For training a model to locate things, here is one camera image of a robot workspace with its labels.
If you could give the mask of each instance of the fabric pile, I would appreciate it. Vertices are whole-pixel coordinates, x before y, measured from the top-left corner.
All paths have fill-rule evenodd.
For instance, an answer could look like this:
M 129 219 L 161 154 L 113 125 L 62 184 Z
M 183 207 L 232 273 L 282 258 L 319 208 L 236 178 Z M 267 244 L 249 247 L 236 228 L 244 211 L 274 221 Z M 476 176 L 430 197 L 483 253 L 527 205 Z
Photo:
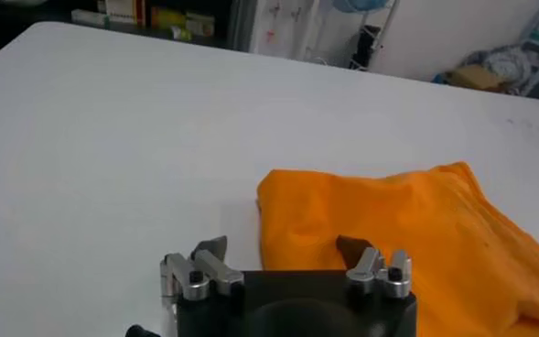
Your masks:
M 413 258 L 419 336 L 539 336 L 539 244 L 465 163 L 383 179 L 275 170 L 259 185 L 267 270 L 344 269 L 339 235 Z
M 479 64 L 503 78 L 511 89 L 520 88 L 532 76 L 532 64 L 522 48 L 517 45 L 476 51 L 462 62 L 462 66 L 471 64 Z

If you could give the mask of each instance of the white table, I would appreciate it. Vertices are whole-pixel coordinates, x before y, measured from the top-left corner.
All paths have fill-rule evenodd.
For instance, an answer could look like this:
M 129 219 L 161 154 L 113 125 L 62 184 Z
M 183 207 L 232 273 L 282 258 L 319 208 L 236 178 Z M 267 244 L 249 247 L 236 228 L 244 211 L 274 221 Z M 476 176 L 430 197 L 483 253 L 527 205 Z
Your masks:
M 34 25 L 0 51 L 0 337 L 159 332 L 165 253 L 260 266 L 270 169 L 457 160 L 539 240 L 539 101 Z

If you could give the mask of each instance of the black screw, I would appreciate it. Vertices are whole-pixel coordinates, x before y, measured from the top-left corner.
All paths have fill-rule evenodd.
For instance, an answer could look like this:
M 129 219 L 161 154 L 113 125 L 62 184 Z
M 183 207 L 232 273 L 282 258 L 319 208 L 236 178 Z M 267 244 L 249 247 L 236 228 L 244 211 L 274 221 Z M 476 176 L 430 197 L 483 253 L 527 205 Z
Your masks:
M 404 279 L 404 273 L 402 272 L 402 270 L 400 268 L 398 268 L 396 266 L 392 266 L 387 271 L 387 277 L 392 282 L 399 282 L 402 279 Z
M 200 283 L 204 280 L 204 273 L 199 270 L 192 270 L 189 272 L 189 283 Z

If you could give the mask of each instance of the box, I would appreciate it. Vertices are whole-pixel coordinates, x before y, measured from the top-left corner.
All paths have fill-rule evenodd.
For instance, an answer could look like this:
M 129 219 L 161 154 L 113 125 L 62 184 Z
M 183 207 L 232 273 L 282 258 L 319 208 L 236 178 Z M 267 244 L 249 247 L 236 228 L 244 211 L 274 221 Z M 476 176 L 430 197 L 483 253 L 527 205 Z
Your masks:
M 186 29 L 193 35 L 201 37 L 214 36 L 214 16 L 204 16 L 196 13 L 186 13 Z
M 506 82 L 503 78 L 482 68 L 478 64 L 458 68 L 446 74 L 450 85 L 462 88 L 483 90 L 487 92 L 503 92 Z

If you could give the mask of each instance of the metal clamp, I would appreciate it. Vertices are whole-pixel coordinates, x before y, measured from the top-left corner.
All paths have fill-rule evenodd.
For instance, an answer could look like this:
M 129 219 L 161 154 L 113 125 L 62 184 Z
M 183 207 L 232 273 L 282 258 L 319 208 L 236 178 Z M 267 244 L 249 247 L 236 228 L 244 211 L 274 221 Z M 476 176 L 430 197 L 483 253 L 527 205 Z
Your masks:
M 360 287 L 362 295 L 366 295 L 373 292 L 375 273 L 384 267 L 385 259 L 381 253 L 375 248 L 368 247 L 362 252 L 357 266 L 346 272 L 346 277 L 352 284 Z
M 393 252 L 391 265 L 377 272 L 377 280 L 383 286 L 383 293 L 392 299 L 409 296 L 412 287 L 412 259 L 404 250 Z
M 206 249 L 196 252 L 194 265 L 216 282 L 217 290 L 222 295 L 230 296 L 235 285 L 244 283 L 244 274 L 242 272 L 230 269 Z
M 210 280 L 196 270 L 182 254 L 168 254 L 160 264 L 161 296 L 164 305 L 178 301 L 181 295 L 186 300 L 206 299 L 210 294 Z

